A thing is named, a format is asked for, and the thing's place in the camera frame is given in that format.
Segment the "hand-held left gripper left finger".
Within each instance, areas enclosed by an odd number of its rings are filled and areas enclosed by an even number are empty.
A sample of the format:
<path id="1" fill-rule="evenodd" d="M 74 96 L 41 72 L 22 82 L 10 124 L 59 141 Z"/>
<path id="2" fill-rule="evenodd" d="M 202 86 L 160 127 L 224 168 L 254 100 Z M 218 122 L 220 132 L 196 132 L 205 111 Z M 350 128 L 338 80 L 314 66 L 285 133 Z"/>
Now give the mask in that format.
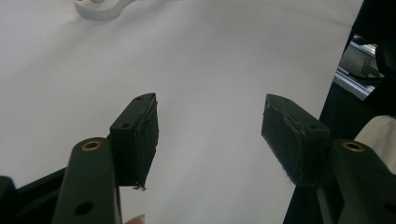
<path id="1" fill-rule="evenodd" d="M 116 176 L 123 187 L 143 189 L 159 141 L 154 92 L 135 97 L 110 126 Z"/>

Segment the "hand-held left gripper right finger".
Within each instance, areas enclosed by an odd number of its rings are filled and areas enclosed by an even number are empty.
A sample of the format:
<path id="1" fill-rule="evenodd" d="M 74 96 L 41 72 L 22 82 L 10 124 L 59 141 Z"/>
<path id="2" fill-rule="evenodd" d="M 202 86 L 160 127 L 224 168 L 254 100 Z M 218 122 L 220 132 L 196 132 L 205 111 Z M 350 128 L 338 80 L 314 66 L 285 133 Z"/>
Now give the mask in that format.
<path id="1" fill-rule="evenodd" d="M 327 147 L 330 129 L 292 100 L 267 94 L 262 137 L 272 149 L 291 182 L 314 187 L 320 153 Z"/>

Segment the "white cloth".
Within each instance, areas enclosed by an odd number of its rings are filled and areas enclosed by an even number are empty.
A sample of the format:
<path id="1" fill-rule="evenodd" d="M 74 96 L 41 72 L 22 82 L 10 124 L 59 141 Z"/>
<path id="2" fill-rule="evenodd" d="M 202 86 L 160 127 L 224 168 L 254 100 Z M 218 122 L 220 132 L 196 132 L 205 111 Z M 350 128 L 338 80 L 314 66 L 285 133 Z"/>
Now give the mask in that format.
<path id="1" fill-rule="evenodd" d="M 355 137 L 357 142 L 370 147 L 388 169 L 396 175 L 396 118 L 372 118 Z"/>

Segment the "white round lamp base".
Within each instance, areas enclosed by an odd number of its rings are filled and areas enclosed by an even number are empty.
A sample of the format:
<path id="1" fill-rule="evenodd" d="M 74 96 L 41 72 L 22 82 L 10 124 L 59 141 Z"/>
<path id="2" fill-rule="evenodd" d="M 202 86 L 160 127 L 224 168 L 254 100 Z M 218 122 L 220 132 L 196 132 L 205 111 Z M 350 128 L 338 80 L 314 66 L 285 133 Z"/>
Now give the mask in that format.
<path id="1" fill-rule="evenodd" d="M 123 9 L 135 0 L 73 0 L 77 13 L 92 21 L 109 21 L 117 18 Z"/>

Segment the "aluminium frame rail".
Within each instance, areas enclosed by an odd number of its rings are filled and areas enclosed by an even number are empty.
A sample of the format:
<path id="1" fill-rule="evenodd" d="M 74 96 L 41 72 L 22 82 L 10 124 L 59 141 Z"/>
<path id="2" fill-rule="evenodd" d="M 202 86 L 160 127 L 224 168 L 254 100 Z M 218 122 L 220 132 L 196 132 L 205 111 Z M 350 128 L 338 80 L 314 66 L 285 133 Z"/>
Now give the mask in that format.
<path id="1" fill-rule="evenodd" d="M 354 35 L 346 47 L 333 78 L 333 83 L 364 100 L 385 77 L 376 65 L 376 44 Z"/>

